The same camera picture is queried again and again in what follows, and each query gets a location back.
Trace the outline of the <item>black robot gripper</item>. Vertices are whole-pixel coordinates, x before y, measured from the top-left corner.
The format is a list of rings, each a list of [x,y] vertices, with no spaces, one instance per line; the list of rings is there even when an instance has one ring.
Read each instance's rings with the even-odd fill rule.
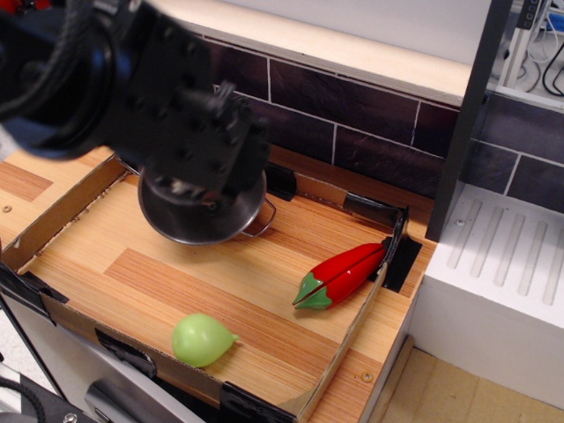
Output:
[[[122,26],[108,145],[122,158],[212,194],[236,196],[261,178],[267,125],[234,86],[213,85],[203,41],[154,8]]]

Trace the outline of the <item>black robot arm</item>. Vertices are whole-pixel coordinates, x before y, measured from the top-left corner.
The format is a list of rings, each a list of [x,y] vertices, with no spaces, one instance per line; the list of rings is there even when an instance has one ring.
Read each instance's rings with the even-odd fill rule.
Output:
[[[271,147],[233,92],[204,42],[150,2],[1,14],[1,122],[32,154],[105,145],[169,196],[236,197],[262,179]]]

